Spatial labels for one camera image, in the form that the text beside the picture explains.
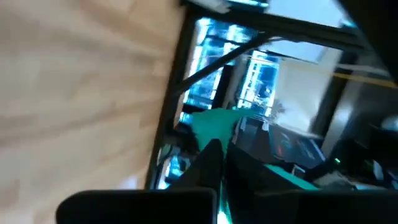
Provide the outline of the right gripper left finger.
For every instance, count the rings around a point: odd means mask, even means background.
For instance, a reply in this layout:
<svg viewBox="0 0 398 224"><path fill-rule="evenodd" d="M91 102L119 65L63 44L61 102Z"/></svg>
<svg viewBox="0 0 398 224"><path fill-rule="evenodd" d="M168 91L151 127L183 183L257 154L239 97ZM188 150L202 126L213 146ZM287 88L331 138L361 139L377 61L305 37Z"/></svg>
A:
<svg viewBox="0 0 398 224"><path fill-rule="evenodd" d="M56 224L217 224L223 151L211 140L164 190L86 190L60 203Z"/></svg>

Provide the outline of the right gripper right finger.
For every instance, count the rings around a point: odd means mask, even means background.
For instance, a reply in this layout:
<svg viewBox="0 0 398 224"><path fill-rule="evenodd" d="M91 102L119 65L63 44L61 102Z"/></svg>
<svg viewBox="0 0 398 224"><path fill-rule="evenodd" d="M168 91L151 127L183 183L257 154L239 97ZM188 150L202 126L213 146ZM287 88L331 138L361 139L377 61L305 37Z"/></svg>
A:
<svg viewBox="0 0 398 224"><path fill-rule="evenodd" d="M398 224L398 190L320 189L231 145L233 224Z"/></svg>

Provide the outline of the teal elastic bandage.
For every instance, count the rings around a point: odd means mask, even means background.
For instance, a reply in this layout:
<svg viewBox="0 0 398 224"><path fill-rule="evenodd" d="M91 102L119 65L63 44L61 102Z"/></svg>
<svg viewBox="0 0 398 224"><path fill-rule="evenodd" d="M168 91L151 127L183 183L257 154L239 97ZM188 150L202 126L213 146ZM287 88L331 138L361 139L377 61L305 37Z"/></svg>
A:
<svg viewBox="0 0 398 224"><path fill-rule="evenodd" d="M228 224L243 224L248 218L254 224L254 197L256 192L281 193L290 190L317 190L317 188L283 169L281 164L264 164L231 144L235 124L253 110L226 110L216 108L193 115L192 131L199 149L216 139L223 151L224 174L221 177L220 210Z"/></svg>

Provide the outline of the large window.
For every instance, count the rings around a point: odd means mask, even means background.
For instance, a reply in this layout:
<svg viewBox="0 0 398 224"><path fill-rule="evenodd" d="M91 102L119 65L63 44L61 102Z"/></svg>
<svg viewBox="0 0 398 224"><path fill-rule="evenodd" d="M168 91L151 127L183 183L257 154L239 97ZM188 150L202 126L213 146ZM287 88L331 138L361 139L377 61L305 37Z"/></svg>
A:
<svg viewBox="0 0 398 224"><path fill-rule="evenodd" d="M197 20L196 25L198 34L190 75L242 46L257 34L252 29L209 18ZM274 101L278 69L278 57L258 48L249 50L197 81L185 92L180 120L189 123L194 110L222 106L248 108L254 110L259 119L268 117Z"/></svg>

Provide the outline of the black aluminium table frame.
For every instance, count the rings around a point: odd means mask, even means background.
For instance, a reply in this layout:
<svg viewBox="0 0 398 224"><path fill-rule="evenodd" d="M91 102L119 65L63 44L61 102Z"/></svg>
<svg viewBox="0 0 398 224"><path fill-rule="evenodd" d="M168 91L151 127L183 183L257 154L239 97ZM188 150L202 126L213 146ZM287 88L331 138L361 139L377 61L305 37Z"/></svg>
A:
<svg viewBox="0 0 398 224"><path fill-rule="evenodd" d="M195 24L201 17L209 17L211 19L252 28L259 31L260 34L185 80L183 76L187 66ZM363 52L365 50L365 46L360 41L358 35L349 28L344 29L325 26L236 8L232 8L229 12L222 14L189 3L184 14L170 78L165 92L164 104L160 112L159 125L156 131L146 176L146 189L154 189L157 185L159 173L157 171L157 158L159 150L164 143L165 135L174 128L173 120L180 95L197 81L205 78L210 73L248 50L264 44L272 36L324 45L325 47L347 50L349 52Z"/></svg>

